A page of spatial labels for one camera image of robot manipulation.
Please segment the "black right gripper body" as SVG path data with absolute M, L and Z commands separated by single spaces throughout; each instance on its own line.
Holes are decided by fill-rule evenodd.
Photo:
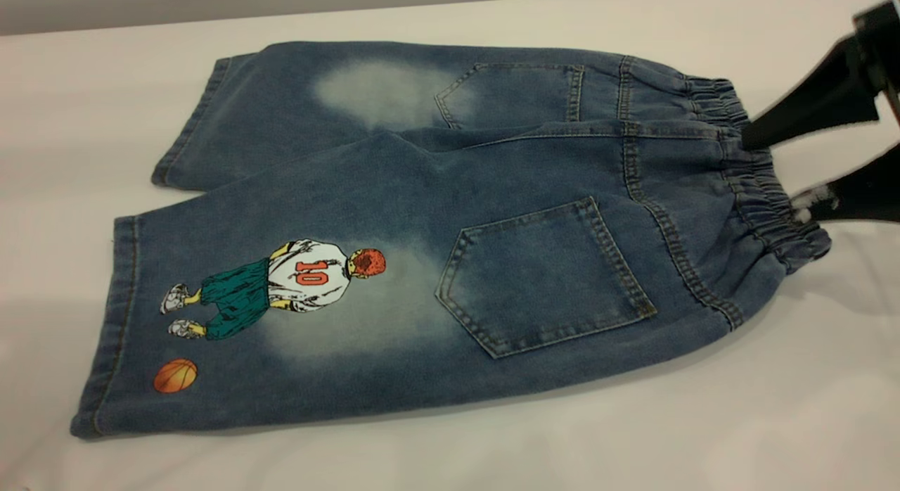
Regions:
M 872 87 L 884 94 L 899 120 L 899 18 L 893 0 L 859 11 L 853 16 L 854 36 L 861 49 Z

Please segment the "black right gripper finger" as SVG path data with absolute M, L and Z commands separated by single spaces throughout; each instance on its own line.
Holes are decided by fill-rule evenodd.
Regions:
M 899 222 L 899 146 L 840 178 L 791 198 L 801 224 L 855 221 Z
M 880 119 L 881 91 L 873 49 L 859 38 L 839 40 L 790 93 L 742 130 L 747 151 L 809 133 Z

